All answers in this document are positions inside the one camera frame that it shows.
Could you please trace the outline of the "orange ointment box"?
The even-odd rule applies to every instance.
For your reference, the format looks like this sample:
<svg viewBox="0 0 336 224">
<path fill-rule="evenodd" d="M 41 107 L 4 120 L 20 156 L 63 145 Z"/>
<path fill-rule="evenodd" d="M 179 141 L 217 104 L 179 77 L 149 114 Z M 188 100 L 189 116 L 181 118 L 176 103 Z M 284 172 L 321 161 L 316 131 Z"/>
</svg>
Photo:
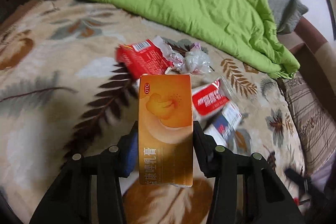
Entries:
<svg viewBox="0 0 336 224">
<path fill-rule="evenodd" d="M 142 185 L 193 184 L 193 108 L 189 75 L 139 80 L 138 167 Z"/>
</svg>

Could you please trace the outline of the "striped beige pillow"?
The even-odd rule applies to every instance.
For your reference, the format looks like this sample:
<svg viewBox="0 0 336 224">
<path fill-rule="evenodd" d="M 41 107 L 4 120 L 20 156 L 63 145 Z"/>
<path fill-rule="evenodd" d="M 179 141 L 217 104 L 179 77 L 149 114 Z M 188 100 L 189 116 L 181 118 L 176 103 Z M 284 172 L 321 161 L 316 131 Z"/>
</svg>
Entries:
<svg viewBox="0 0 336 224">
<path fill-rule="evenodd" d="M 302 75 L 279 79 L 278 84 L 298 132 L 307 173 L 317 172 L 335 153 L 335 121 Z"/>
</svg>

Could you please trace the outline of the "red white sachet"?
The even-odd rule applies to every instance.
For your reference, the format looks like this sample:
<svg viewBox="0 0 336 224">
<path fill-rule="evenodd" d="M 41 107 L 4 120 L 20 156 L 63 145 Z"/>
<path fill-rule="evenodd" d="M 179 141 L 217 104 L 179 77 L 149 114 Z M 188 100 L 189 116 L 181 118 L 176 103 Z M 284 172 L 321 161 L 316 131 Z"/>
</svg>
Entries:
<svg viewBox="0 0 336 224">
<path fill-rule="evenodd" d="M 230 101 L 230 90 L 219 77 L 209 84 L 192 90 L 193 118 L 202 121 L 211 118 Z"/>
</svg>

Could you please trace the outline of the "small white blue box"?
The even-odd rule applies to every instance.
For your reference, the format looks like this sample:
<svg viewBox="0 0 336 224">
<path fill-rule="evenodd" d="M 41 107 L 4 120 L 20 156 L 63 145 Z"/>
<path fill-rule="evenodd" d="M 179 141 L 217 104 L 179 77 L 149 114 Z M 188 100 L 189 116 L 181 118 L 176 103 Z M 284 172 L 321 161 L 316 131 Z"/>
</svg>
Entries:
<svg viewBox="0 0 336 224">
<path fill-rule="evenodd" d="M 238 106 L 229 101 L 205 129 L 205 134 L 213 137 L 217 145 L 228 147 L 241 120 L 242 115 Z"/>
</svg>

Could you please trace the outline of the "brown beige headboard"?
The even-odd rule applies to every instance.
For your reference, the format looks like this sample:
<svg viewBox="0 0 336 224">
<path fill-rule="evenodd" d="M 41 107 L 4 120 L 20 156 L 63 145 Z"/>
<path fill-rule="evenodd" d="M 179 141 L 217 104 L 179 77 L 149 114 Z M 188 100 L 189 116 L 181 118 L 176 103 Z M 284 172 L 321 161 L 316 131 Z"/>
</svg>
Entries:
<svg viewBox="0 0 336 224">
<path fill-rule="evenodd" d="M 299 61 L 299 72 L 322 107 L 335 118 L 335 48 L 306 18 L 278 39 Z"/>
</svg>

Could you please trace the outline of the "red snack wrapper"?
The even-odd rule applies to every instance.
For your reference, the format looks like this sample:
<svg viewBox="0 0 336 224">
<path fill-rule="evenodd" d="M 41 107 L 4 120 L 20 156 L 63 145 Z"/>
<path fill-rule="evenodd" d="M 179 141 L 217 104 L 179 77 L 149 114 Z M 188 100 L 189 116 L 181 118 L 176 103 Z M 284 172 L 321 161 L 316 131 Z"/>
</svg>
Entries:
<svg viewBox="0 0 336 224">
<path fill-rule="evenodd" d="M 130 45 L 120 45 L 116 61 L 123 63 L 134 79 L 142 75 L 164 75 L 171 70 L 180 71 L 184 57 L 173 50 L 160 36 Z"/>
</svg>

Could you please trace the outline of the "leaf pattern bed blanket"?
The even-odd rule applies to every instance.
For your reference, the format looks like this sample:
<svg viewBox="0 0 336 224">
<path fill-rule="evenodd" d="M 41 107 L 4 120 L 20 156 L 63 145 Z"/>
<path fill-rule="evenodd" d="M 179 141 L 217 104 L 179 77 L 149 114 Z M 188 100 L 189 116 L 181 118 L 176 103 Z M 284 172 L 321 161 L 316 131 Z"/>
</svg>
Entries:
<svg viewBox="0 0 336 224">
<path fill-rule="evenodd" d="M 160 36 L 179 49 L 196 42 L 186 34 L 112 5 L 77 0 L 33 0 L 1 26 L 1 193 L 28 223 L 58 175 L 74 127 L 92 113 L 98 94 L 126 75 L 116 49 Z M 193 87 L 222 77 L 235 93 L 242 122 L 229 148 L 258 152 L 294 199 L 287 168 L 305 173 L 288 105 L 276 81 L 225 52 L 202 43 L 212 71 L 192 76 Z"/>
</svg>

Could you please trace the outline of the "crumpled clear plastic wrap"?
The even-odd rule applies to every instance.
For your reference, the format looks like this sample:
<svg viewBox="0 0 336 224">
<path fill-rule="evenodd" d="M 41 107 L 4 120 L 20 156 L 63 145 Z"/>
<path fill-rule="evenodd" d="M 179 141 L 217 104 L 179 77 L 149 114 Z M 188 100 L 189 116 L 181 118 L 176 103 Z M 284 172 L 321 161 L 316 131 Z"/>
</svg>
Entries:
<svg viewBox="0 0 336 224">
<path fill-rule="evenodd" d="M 211 60 L 207 53 L 202 50 L 199 43 L 194 43 L 188 52 L 185 53 L 182 74 L 204 75 L 210 73 L 212 69 Z"/>
</svg>

